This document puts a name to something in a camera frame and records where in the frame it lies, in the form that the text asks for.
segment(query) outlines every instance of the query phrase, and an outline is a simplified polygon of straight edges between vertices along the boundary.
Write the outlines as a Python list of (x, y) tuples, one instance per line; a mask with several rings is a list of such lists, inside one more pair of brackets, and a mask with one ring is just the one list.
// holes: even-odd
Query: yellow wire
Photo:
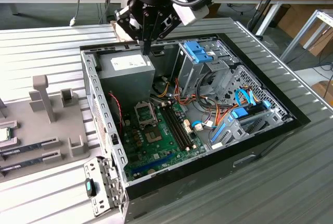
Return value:
[(170, 83), (167, 83), (167, 84), (166, 84), (166, 87), (165, 87), (164, 92), (163, 92), (162, 94), (158, 95), (157, 97), (161, 98), (161, 97), (164, 97), (164, 96), (166, 95), (166, 93), (167, 93), (167, 91), (168, 91), (169, 84), (170, 84)]

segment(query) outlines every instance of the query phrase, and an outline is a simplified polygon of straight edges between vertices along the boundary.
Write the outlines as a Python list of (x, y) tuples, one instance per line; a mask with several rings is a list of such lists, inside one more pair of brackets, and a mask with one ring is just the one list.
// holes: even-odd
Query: white label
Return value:
[(12, 167), (9, 167), (9, 168), (4, 168), (4, 169), (1, 170), (1, 172), (9, 171), (9, 170), (20, 168), (20, 167), (21, 167), (21, 165), (16, 165), (16, 166), (12, 166)]
[(13, 150), (13, 151), (9, 151), (9, 152), (3, 153), (1, 155), (10, 155), (10, 154), (18, 153), (18, 152), (20, 152), (20, 150)]
[(209, 55), (209, 56), (214, 56), (215, 55), (215, 53), (213, 52), (213, 51), (208, 51), (208, 52), (206, 52), (207, 53), (207, 55)]
[(142, 55), (115, 57), (111, 59), (111, 63), (114, 70), (130, 69), (147, 65)]

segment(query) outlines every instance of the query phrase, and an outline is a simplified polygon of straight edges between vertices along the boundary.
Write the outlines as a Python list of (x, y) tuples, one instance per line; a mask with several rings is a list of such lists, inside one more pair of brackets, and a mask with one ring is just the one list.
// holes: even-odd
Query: computer case side panel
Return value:
[(185, 176), (180, 180), (174, 181), (136, 198), (131, 198), (132, 190), (136, 189), (127, 189), (127, 193), (129, 194), (129, 203), (123, 213), (125, 223), (144, 216), (154, 209), (166, 206), (205, 185), (221, 180), (235, 173), (249, 163), (260, 159), (266, 150), (269, 150), (271, 146), (277, 147), (277, 144), (280, 144), (284, 139), (285, 136), (273, 138), (253, 148), (235, 154), (234, 156), (210, 167), (199, 170), (198, 172)]

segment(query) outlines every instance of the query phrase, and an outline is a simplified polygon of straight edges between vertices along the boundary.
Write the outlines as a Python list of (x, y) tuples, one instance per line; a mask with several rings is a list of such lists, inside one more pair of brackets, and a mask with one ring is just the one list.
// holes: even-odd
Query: blue plastic clip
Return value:
[(204, 49), (196, 41), (184, 43), (184, 47), (197, 63), (207, 63), (213, 60), (213, 57), (207, 55)]

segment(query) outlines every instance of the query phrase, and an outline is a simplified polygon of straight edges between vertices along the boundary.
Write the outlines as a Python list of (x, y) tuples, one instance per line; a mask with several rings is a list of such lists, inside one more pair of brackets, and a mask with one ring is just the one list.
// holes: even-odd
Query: table leg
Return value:
[(16, 8), (16, 5), (15, 4), (9, 4), (9, 8), (10, 8), (10, 11), (11, 11), (11, 14), (12, 15), (18, 15), (18, 11), (17, 11), (17, 8)]
[(309, 40), (303, 45), (303, 49), (307, 49), (309, 48), (310, 45), (312, 45), (312, 43), (321, 35), (321, 33), (323, 32), (323, 30), (327, 27), (328, 25), (323, 22), (318, 29), (316, 30), (316, 32), (314, 32), (314, 34), (309, 38)]
[(267, 12), (265, 19), (261, 23), (258, 31), (256, 32), (256, 35), (263, 35), (265, 30), (267, 29), (268, 25), (273, 20), (274, 16), (276, 15), (277, 11), (279, 10), (281, 3), (273, 4), (270, 10)]
[(295, 38), (291, 41), (291, 43), (288, 45), (286, 50), (282, 53), (280, 56), (281, 61), (285, 60), (290, 52), (293, 51), (295, 46), (299, 43), (299, 41), (302, 39), (306, 31), (311, 27), (311, 25), (314, 23), (314, 21), (317, 19), (318, 10), (313, 12), (312, 16), (309, 18), (309, 20), (304, 24), (303, 28), (298, 32), (298, 34), (295, 36)]

